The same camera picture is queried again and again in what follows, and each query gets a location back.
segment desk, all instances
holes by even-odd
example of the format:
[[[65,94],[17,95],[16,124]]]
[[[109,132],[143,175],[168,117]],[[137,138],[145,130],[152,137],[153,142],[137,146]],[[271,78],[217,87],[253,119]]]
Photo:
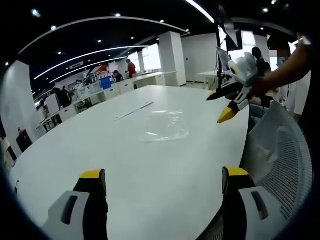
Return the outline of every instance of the desk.
[[[146,75],[142,75],[142,76],[137,76],[131,79],[127,79],[121,82],[117,82],[112,84],[112,88],[115,90],[116,93],[119,94],[125,94],[127,92],[133,91],[134,90],[134,84],[137,85],[137,88],[142,88],[148,85],[158,85],[158,86],[165,86],[166,85],[166,80],[165,80],[165,75],[170,75],[170,74],[175,74],[177,73],[176,71],[173,72],[156,72],[156,73],[150,73],[150,74],[146,74]],[[94,96],[97,96],[99,94],[104,94],[105,92],[109,91],[110,88],[108,89],[102,89],[100,91],[94,92],[94,93],[90,93],[87,97],[84,97],[82,99],[78,99],[74,102],[71,103],[70,106],[67,107],[68,108],[77,108],[76,105],[86,99],[92,98]],[[101,96],[102,102],[109,100],[106,99],[105,95]],[[62,108],[60,111],[56,112],[55,114],[49,116],[48,118],[42,120],[38,127],[36,129],[38,129],[39,127],[41,127],[43,124],[45,124],[47,121],[49,121],[50,119],[52,119],[53,117],[55,117],[56,115],[60,114],[61,112],[65,111],[66,108]]]
[[[146,86],[103,102],[48,132],[17,160],[12,188],[38,226],[49,207],[72,190],[79,175],[105,169],[107,232],[112,240],[195,240],[220,209],[222,167],[238,167],[249,108],[218,124],[229,100],[206,101],[210,91]],[[118,121],[143,106],[153,104]],[[188,136],[143,142],[151,112],[181,110]]]
[[[209,84],[209,79],[215,79],[217,76],[217,71],[207,71],[197,74],[201,78],[205,78],[204,82],[204,89]],[[212,84],[213,88],[216,89],[218,87],[218,78],[216,78],[216,81]]]

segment mesh chair back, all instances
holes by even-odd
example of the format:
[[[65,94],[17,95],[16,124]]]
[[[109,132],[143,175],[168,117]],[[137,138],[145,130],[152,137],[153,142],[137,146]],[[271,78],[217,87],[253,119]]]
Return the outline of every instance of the mesh chair back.
[[[279,200],[286,220],[294,218],[311,190],[312,162],[298,123],[278,102],[249,133],[242,167]]]

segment clear plastic bag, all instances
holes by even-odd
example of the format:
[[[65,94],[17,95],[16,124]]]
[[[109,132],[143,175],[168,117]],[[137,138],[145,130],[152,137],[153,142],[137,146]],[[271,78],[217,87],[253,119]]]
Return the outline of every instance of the clear plastic bag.
[[[153,111],[143,125],[143,142],[161,142],[184,139],[189,131],[182,110]]]

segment blue box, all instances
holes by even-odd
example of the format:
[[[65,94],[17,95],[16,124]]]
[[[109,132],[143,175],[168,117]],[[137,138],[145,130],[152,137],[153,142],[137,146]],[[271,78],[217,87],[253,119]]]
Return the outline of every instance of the blue box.
[[[101,79],[101,87],[103,89],[111,88],[111,77],[110,76],[107,76],[107,77]]]

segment dark ceiling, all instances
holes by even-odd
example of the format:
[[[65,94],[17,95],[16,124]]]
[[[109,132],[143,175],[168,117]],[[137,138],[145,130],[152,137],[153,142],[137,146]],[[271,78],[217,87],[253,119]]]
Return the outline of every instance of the dark ceiling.
[[[214,19],[217,17],[217,1],[196,0]],[[278,0],[272,5],[271,0],[224,0],[218,1],[224,6],[231,18],[248,18],[262,22],[270,22],[293,30],[295,25],[290,20],[293,15],[291,6],[286,1]],[[186,30],[192,35],[213,33],[212,24],[197,9],[185,0],[95,0],[95,1],[8,1],[5,11],[1,11],[0,24],[2,44],[1,68],[6,62],[16,59],[30,66],[30,79],[34,89],[50,87],[49,81],[68,73],[66,67],[81,61],[101,62],[118,56],[123,50],[102,52],[77,59],[44,74],[37,80],[36,76],[47,69],[66,60],[83,54],[122,46],[132,46],[154,36],[145,45],[156,43],[157,36],[168,31],[186,34],[184,31],[156,23],[127,20],[104,19],[78,23],[57,29],[41,38],[24,52],[19,51],[37,37],[50,31],[51,26],[61,26],[88,18],[110,17],[120,13],[124,17],[135,17],[159,22]],[[34,17],[32,9],[37,9],[41,17]],[[258,26],[235,24],[236,27],[257,29]]]

